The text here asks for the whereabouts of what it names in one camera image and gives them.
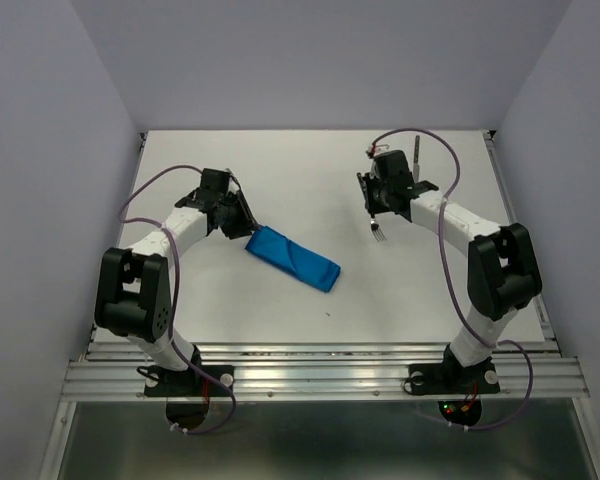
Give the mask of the steel fork black handle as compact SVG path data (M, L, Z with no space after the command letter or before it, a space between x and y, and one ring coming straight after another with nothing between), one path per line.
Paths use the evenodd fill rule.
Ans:
M384 242L386 240L386 236L384 235L380 224L374 215L370 216L370 230L376 241Z

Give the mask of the blue cloth napkin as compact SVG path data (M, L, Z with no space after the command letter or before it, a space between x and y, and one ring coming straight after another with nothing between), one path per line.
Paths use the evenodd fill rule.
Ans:
M323 293L333 289L341 273L337 263L268 226L257 230L245 249L256 258Z

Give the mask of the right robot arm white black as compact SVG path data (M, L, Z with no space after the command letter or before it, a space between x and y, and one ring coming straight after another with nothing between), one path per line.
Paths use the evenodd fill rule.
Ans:
M383 234L376 217L394 213L437 235L447 289L462 327L447 345L443 360L425 371L422 386L442 384L462 390L492 370L491 355L508 323L542 291L542 280L529 231L519 223L500 225L450 201L428 181L410 173L357 175L376 238ZM467 260L469 312L459 306L450 276L446 247Z

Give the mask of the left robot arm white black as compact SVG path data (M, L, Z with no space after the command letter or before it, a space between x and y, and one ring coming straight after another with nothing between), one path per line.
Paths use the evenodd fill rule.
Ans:
M125 248L111 247L101 259L94 319L98 327L128 339L153 361L156 383L168 379L179 393L195 392L209 374L202 371L197 346L175 328L181 282L180 260L216 230L230 240L258 228L243 192L204 192L198 188L176 203L161 222Z

